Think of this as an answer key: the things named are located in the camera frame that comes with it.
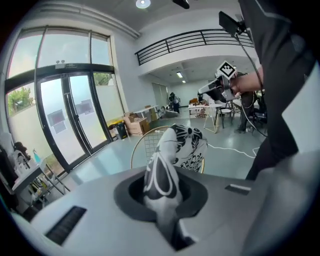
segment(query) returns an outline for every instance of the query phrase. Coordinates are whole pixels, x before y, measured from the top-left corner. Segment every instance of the black cable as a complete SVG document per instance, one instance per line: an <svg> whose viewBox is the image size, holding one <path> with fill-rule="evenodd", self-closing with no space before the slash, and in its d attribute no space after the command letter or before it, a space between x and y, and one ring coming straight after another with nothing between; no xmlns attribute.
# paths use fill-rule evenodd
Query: black cable
<svg viewBox="0 0 320 256"><path fill-rule="evenodd" d="M245 54L247 55L247 57L249 58L250 62L252 63L252 66L254 67L254 70L256 72L256 75L258 77L258 80L259 80L259 83L260 83L260 92L261 92L261 97L262 97L262 104L264 105L265 104L265 99L264 99L264 94L262 92L263 90L263 84L262 84L262 80L261 80L261 77L260 77L260 74L257 70L257 67L254 63L254 61L252 60L252 58L249 56L249 54L247 53L246 49L244 48L244 46L242 45L242 43L240 42L239 38L238 38L238 35L236 34L235 35L235 39L238 41L239 45L242 47L243 51L245 52ZM257 132L259 132L261 135L263 135L264 137L267 137L267 135L265 135L264 133L262 133L255 125L253 125L253 123L249 120L249 118L247 117L246 115L246 112L245 112L245 109L244 109L244 106L242 104L242 101L241 101L241 107L242 107L242 111L246 117L246 119L248 120L248 122L256 129Z"/></svg>

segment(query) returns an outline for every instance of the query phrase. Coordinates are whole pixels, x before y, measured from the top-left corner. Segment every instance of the chair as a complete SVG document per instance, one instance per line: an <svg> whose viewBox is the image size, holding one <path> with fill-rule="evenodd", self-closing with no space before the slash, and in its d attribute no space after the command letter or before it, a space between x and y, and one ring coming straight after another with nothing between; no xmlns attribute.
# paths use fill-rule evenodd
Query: chair
<svg viewBox="0 0 320 256"><path fill-rule="evenodd" d="M225 128L225 115L229 114L230 120L231 120L231 125L233 123L234 117L235 117L235 108L232 103L232 101L229 101L225 104L225 107L220 108L220 113L221 113L221 120L222 120L222 128Z"/></svg>
<svg viewBox="0 0 320 256"><path fill-rule="evenodd" d="M137 146L140 144L140 142L143 140L144 142L144 148L145 148L145 153L146 153L146 164L149 163L151 156L153 155L153 153L156 150L156 147L159 143L160 138L162 137L162 135L165 133L165 131L170 128L170 126L160 126L154 129L151 129L150 131L148 131L146 134L144 134L136 143L136 145L133 148L132 151L132 155L131 155L131 159L130 159L130 168L133 168L133 159L134 159L134 154L136 151ZM201 162L201 170L200 173L204 173L205 170L205 159L202 159Z"/></svg>

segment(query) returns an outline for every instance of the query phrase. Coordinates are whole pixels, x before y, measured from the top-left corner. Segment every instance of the shoe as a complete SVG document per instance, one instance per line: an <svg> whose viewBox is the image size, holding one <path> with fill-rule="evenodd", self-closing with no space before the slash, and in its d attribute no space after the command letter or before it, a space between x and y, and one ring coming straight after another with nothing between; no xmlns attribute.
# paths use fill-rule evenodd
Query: shoe
<svg viewBox="0 0 320 256"><path fill-rule="evenodd" d="M238 128L238 129L235 129L234 130L234 133L235 134L245 134L246 133L246 130L244 129L240 129L240 128Z"/></svg>

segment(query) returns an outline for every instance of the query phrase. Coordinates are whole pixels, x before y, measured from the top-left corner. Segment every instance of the glass door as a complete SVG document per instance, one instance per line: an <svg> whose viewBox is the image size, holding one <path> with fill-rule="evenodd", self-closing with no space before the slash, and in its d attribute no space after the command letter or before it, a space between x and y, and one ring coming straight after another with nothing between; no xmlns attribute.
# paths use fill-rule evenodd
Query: glass door
<svg viewBox="0 0 320 256"><path fill-rule="evenodd" d="M40 107L44 134L49 142L59 152L68 166L79 164L90 153L81 143L75 122L70 113L62 90L62 78L40 81Z"/></svg>
<svg viewBox="0 0 320 256"><path fill-rule="evenodd" d="M91 96L88 75L74 75L69 77L69 89L74 119L84 134L84 139L92 149L92 153L103 147L107 137L100 124L94 102Z"/></svg>
<svg viewBox="0 0 320 256"><path fill-rule="evenodd" d="M96 111L90 74L62 74L42 79L37 87L43 132L65 170L91 156L109 140Z"/></svg>

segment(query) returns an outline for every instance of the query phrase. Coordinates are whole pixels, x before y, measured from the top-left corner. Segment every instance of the cardboard box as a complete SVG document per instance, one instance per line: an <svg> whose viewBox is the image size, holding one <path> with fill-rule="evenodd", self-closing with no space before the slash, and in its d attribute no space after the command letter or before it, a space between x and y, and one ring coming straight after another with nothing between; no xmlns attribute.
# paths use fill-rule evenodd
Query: cardboard box
<svg viewBox="0 0 320 256"><path fill-rule="evenodd" d="M139 121L135 122L126 122L125 125L126 129L131 135L144 135L146 132L150 131L150 126L147 118L142 118Z"/></svg>
<svg viewBox="0 0 320 256"><path fill-rule="evenodd" d="M135 122L135 119L139 118L137 114L132 112L127 112L124 114L124 122L133 123Z"/></svg>
<svg viewBox="0 0 320 256"><path fill-rule="evenodd" d="M157 121L158 120L156 112L153 112L153 113L151 112L151 120L152 121Z"/></svg>
<svg viewBox="0 0 320 256"><path fill-rule="evenodd" d="M143 115L148 120L148 123L152 122L152 117L151 117L151 112L150 111L144 112Z"/></svg>

